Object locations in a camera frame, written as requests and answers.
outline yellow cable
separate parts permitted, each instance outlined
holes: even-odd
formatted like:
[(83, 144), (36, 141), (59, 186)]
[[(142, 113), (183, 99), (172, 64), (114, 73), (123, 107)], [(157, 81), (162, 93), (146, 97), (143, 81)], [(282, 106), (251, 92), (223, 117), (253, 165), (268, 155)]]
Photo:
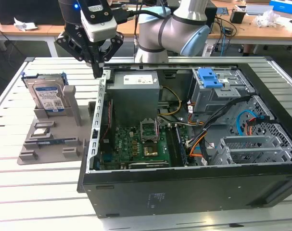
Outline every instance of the yellow cable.
[(207, 133), (203, 134), (198, 140), (197, 142), (194, 144), (194, 146), (192, 147), (191, 151), (190, 151), (190, 155), (192, 155), (194, 153), (194, 149), (196, 148), (196, 146), (198, 145), (198, 143), (203, 139), (203, 137), (206, 136)]
[(179, 106), (174, 112), (158, 114), (159, 116), (170, 116), (170, 115), (173, 115), (173, 114), (177, 113), (180, 110), (180, 108), (181, 108), (181, 100), (180, 100), (179, 96), (173, 90), (171, 90), (169, 87), (163, 86), (163, 88), (166, 88), (166, 89), (170, 90), (177, 97), (177, 99), (179, 101)]

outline white cable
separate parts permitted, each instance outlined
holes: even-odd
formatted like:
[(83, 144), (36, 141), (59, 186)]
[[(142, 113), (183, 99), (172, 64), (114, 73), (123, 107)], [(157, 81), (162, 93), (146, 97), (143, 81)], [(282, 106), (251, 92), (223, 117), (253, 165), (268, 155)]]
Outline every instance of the white cable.
[(164, 120), (166, 123), (169, 123), (169, 124), (183, 124), (183, 125), (186, 125), (186, 126), (196, 126), (195, 124), (186, 124), (186, 123), (182, 123), (182, 122), (169, 122), (169, 121), (165, 120), (162, 117), (159, 117), (159, 118)]

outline blue cable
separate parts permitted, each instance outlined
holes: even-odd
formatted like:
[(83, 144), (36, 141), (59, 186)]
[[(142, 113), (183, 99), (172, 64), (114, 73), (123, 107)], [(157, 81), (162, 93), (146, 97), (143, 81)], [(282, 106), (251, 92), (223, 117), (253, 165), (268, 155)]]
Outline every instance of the blue cable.
[(240, 125), (240, 117), (241, 117), (241, 115), (243, 115), (245, 112), (248, 112), (248, 113), (252, 114), (254, 117), (257, 117), (256, 113), (255, 113), (255, 112), (252, 112), (252, 111), (250, 111), (250, 110), (244, 110), (244, 111), (242, 111), (242, 112), (238, 115), (237, 120), (236, 120), (236, 125), (237, 125), (237, 130), (238, 130), (238, 133), (239, 133), (240, 136), (243, 136), (243, 132), (242, 132), (242, 130), (241, 130), (241, 125)]
[(223, 36), (223, 42), (222, 42), (222, 51), (221, 51), (221, 56), (223, 55), (223, 51), (224, 51), (224, 44), (225, 44), (225, 28), (223, 27), (223, 33), (224, 33), (224, 36)]

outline red cable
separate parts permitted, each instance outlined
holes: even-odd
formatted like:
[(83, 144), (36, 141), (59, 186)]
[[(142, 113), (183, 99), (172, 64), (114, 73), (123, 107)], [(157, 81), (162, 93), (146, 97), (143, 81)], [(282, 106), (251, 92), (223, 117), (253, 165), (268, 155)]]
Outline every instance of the red cable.
[(108, 126), (107, 126), (107, 130), (106, 132), (104, 133), (104, 135), (102, 136), (102, 138), (100, 139), (100, 142), (102, 142), (102, 140), (104, 140), (108, 130), (109, 130), (109, 127), (111, 125), (111, 107), (112, 107), (112, 103), (109, 101), (109, 104), (108, 104)]

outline white label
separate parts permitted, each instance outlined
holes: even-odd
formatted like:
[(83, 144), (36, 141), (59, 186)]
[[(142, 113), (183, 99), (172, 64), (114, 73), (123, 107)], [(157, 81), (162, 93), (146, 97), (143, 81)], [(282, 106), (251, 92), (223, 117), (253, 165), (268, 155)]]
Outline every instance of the white label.
[(102, 5), (89, 6), (88, 9), (91, 12), (102, 11), (103, 10), (103, 6)]
[(207, 147), (207, 149), (213, 149), (215, 148), (214, 143), (209, 143), (209, 146)]
[(50, 144), (50, 142), (37, 142), (37, 144)]
[(123, 77), (123, 84), (153, 84), (152, 75), (126, 75)]
[(202, 164), (203, 164), (204, 166), (207, 166), (207, 165), (208, 165), (208, 162), (207, 162), (204, 158), (202, 158)]
[(51, 112), (59, 112), (64, 110), (63, 102), (57, 96), (58, 89), (56, 87), (38, 87), (35, 88), (36, 94), (45, 110)]
[(220, 81), (221, 83), (229, 83), (226, 78), (220, 78), (218, 81)]
[(188, 109), (189, 109), (189, 113), (193, 113), (193, 106), (188, 106)]

